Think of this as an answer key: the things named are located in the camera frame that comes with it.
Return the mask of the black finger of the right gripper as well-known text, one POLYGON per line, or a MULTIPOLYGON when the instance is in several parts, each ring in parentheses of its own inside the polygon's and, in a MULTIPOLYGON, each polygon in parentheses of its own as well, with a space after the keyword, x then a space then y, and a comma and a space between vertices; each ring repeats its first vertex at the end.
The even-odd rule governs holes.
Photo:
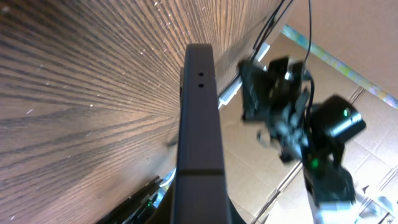
POLYGON ((243 121, 265 121, 269 115, 266 105, 269 90, 267 72, 250 60, 238 63, 239 75, 242 79, 243 121))

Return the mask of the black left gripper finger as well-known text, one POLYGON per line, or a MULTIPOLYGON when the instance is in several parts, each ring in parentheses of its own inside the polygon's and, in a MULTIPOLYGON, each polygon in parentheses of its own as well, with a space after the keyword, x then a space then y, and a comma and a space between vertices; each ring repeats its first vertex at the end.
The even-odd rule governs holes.
POLYGON ((189 44, 181 90, 172 223, 231 223, 210 44, 189 44))

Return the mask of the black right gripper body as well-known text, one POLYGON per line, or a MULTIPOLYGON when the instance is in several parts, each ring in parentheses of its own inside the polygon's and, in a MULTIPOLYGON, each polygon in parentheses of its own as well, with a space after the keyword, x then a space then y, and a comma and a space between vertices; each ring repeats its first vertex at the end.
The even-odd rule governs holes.
POLYGON ((303 69, 302 61, 277 58, 256 82, 262 118, 271 139, 279 142, 284 162, 302 160, 302 151, 308 147, 304 112, 310 90, 303 87, 303 69))

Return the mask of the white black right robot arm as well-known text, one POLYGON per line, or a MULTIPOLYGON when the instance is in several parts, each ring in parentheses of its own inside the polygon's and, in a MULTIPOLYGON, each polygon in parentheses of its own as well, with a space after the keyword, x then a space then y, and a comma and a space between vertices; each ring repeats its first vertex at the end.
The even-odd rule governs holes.
POLYGON ((300 161, 315 223, 355 223, 353 177, 343 167, 345 144, 366 128, 361 113, 340 95, 314 103, 315 81, 305 62, 282 57, 261 68, 238 63, 244 122, 264 123, 279 159, 300 161))

